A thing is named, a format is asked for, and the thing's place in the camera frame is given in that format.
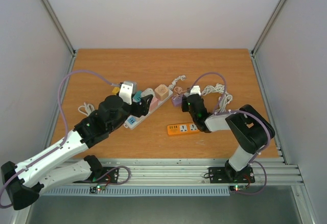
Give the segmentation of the pink cube socket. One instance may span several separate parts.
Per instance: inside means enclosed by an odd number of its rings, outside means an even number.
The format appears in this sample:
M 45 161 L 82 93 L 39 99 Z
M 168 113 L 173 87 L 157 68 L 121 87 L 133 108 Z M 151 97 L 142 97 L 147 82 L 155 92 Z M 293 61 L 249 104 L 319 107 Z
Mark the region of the pink cube socket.
M 152 112 L 158 106 L 158 103 L 159 100 L 156 97 L 153 97 L 149 107 L 149 112 Z

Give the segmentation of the white round switch socket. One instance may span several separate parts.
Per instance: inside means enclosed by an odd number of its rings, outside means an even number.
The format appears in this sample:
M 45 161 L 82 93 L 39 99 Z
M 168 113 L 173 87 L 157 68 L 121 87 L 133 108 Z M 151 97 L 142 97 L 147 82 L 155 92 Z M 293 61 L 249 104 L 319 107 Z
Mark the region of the white round switch socket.
M 142 93 L 141 93 L 141 98 L 148 96 L 148 95 L 152 95 L 153 97 L 155 97 L 155 93 L 154 90 L 152 88 L 147 88 L 145 89 Z

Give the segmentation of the peach cube adapter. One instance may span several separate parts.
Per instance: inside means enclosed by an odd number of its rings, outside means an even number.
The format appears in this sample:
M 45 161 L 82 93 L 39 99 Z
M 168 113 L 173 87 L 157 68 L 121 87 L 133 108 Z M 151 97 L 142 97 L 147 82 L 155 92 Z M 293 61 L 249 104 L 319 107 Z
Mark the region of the peach cube adapter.
M 159 101 L 163 101 L 169 96 L 169 89 L 164 84 L 160 84 L 155 88 L 154 93 Z

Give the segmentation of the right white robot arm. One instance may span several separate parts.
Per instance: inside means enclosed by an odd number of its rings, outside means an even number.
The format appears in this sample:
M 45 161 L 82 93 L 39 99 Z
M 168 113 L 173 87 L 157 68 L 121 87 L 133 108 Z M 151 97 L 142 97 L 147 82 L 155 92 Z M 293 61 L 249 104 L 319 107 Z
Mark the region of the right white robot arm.
M 244 169 L 275 137 L 275 130 L 271 124 L 249 104 L 237 110 L 210 113 L 204 105 L 203 98 L 199 94 L 192 94 L 182 97 L 181 109 L 191 115 L 200 132 L 218 131 L 219 124 L 222 121 L 226 122 L 239 144 L 224 166 L 229 181 L 239 180 L 244 174 Z

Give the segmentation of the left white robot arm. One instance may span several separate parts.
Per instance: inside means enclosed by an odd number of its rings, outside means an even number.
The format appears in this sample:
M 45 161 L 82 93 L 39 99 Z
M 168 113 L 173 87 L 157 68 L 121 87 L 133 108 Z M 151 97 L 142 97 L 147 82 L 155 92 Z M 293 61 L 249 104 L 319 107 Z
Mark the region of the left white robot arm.
M 128 104 L 118 95 L 108 96 L 97 110 L 75 125 L 64 138 L 42 151 L 36 157 L 15 164 L 8 161 L 1 166 L 3 190 L 8 193 L 10 207 L 21 210 L 38 199 L 37 183 L 42 173 L 59 163 L 93 147 L 109 137 L 130 115 L 148 114 L 153 95 L 146 95 L 139 102 Z

